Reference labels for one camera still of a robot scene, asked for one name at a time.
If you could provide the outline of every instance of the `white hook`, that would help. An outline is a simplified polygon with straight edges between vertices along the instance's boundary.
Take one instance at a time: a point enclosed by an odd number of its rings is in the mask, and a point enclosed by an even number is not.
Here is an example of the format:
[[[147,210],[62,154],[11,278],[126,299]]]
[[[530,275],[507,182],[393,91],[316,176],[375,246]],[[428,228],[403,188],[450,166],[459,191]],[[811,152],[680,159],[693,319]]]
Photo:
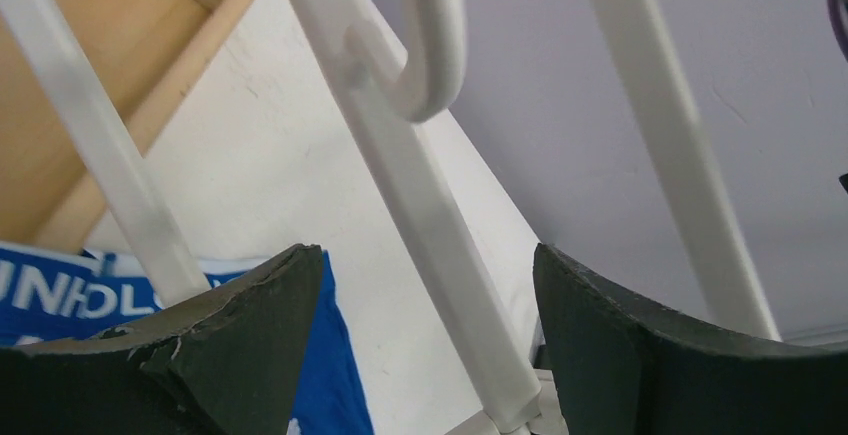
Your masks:
[[[463,0],[402,0],[409,52],[400,75],[394,55],[370,19],[348,27],[348,50],[362,61],[402,118],[424,122],[448,108],[465,77],[466,26]]]

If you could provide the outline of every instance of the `gray surface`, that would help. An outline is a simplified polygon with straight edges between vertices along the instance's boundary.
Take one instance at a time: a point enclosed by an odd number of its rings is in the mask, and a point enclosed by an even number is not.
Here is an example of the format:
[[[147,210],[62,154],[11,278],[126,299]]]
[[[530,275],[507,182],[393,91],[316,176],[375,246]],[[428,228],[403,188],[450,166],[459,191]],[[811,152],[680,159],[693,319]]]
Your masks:
[[[825,0],[660,1],[781,330],[848,323],[848,64]],[[588,1],[467,4],[453,113],[539,237],[704,317]]]

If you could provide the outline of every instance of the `black cable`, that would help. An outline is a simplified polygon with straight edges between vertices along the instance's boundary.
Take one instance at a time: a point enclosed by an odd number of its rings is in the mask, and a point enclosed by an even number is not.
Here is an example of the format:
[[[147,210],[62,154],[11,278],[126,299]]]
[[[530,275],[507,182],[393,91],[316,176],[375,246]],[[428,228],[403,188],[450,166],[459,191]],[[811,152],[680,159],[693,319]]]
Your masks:
[[[848,4],[845,0],[827,0],[827,13],[830,16],[833,35],[836,37],[839,48],[842,49],[842,55],[848,61],[848,33],[846,33],[845,21],[842,18],[843,7],[848,10]]]

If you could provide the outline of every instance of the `purple cable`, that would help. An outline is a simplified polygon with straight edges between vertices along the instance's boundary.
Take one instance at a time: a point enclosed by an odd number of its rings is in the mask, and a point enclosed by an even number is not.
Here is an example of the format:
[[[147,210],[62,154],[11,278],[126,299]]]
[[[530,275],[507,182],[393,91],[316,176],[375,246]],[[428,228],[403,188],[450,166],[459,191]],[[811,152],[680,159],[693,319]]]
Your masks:
[[[845,0],[827,0],[827,13],[830,16],[830,25],[833,27],[833,35],[836,43],[842,49],[842,55],[848,60],[848,33],[845,30],[845,22],[842,19],[842,7],[846,7]]]

